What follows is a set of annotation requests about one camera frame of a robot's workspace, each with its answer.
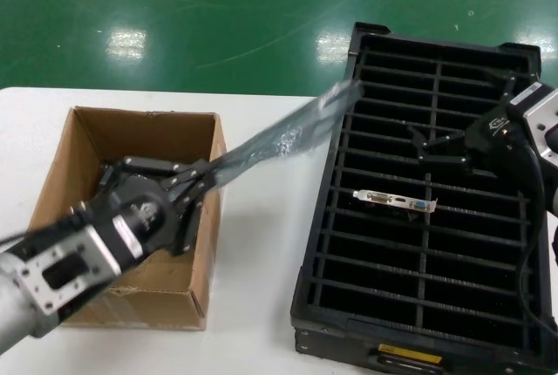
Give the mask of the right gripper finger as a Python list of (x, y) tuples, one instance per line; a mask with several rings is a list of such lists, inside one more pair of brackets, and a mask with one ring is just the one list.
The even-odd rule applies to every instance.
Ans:
[(502, 84), (502, 92), (498, 106), (505, 107), (514, 97), (514, 89), (517, 84), (517, 73), (508, 72), (498, 76), (497, 79)]
[(432, 140), (414, 126), (407, 127), (411, 143), (421, 167), (468, 167), (470, 156), (465, 147), (464, 131), (439, 136)]

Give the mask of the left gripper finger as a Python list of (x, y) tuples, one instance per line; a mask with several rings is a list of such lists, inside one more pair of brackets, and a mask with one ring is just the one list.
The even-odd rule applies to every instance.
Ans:
[(165, 190), (180, 184), (194, 182), (212, 170), (211, 164), (203, 159), (192, 164), (126, 156), (122, 160), (105, 164), (99, 180), (99, 193), (116, 188), (125, 178), (139, 176), (157, 181)]
[(214, 187), (212, 174), (176, 174), (167, 179), (167, 193), (179, 217), (179, 229), (169, 252), (178, 256), (195, 244), (204, 197)]

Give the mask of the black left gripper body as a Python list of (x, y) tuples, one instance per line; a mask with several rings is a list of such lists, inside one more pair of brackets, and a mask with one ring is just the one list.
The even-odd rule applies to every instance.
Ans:
[(100, 184), (72, 223), (75, 229), (95, 230), (113, 253), (180, 250), (180, 218), (169, 194), (145, 177), (127, 176)]

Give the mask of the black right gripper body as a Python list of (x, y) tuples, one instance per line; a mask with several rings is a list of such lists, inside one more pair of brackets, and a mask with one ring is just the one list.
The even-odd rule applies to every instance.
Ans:
[(464, 144), (473, 166), (493, 174), (519, 174), (530, 163), (523, 127), (503, 105), (475, 120), (465, 130)]

